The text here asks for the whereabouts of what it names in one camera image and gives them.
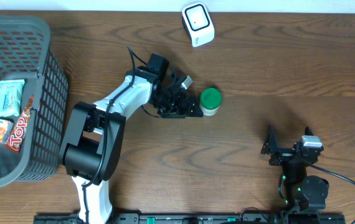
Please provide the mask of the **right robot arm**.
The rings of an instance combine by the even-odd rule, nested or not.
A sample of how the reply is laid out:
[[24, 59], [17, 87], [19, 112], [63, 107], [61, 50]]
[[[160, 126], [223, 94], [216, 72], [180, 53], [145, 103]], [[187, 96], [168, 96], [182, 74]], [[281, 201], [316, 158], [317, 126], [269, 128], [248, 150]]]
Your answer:
[[268, 127], [261, 153], [270, 156], [271, 166], [282, 168], [278, 192], [286, 203], [286, 208], [270, 217], [270, 223], [321, 222], [319, 212], [326, 208], [329, 182], [308, 175], [306, 168], [318, 161], [323, 150], [320, 138], [309, 127], [291, 148], [279, 147], [273, 126]]

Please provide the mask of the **red Top chocolate bar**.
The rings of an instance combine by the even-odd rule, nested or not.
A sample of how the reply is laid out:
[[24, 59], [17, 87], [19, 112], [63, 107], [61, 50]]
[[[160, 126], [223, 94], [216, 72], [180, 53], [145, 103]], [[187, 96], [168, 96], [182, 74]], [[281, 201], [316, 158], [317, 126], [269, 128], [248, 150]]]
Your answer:
[[17, 122], [13, 126], [13, 129], [5, 143], [5, 146], [13, 152], [19, 153], [22, 143], [24, 142], [27, 133], [27, 125], [31, 118], [33, 100], [34, 96], [31, 95], [28, 104], [26, 105]]

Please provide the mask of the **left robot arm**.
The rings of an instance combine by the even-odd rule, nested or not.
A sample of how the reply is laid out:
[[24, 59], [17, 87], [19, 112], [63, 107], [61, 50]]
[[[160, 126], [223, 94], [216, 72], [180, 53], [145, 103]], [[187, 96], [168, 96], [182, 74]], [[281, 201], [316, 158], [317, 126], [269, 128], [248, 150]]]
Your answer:
[[137, 109], [149, 103], [157, 118], [203, 116], [197, 98], [187, 94], [191, 85], [190, 76], [177, 75], [165, 57], [152, 54], [144, 65], [128, 70], [123, 83], [104, 99], [73, 107], [59, 162], [78, 190], [79, 223], [109, 220], [109, 180], [120, 160], [126, 122]]

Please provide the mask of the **teal snack packet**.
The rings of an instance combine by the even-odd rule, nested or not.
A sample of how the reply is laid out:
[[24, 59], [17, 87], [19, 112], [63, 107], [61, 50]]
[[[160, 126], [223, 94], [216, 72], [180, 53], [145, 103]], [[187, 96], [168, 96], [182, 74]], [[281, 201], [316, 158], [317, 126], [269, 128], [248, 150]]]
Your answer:
[[19, 116], [24, 79], [0, 81], [0, 118]]

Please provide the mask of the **green lid jar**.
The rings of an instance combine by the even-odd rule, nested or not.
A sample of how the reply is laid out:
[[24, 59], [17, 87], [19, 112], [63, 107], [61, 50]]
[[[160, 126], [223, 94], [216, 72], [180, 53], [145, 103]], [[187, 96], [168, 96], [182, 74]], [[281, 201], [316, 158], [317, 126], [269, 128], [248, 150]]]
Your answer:
[[216, 88], [206, 88], [200, 95], [200, 108], [204, 116], [215, 115], [222, 104], [222, 93]]

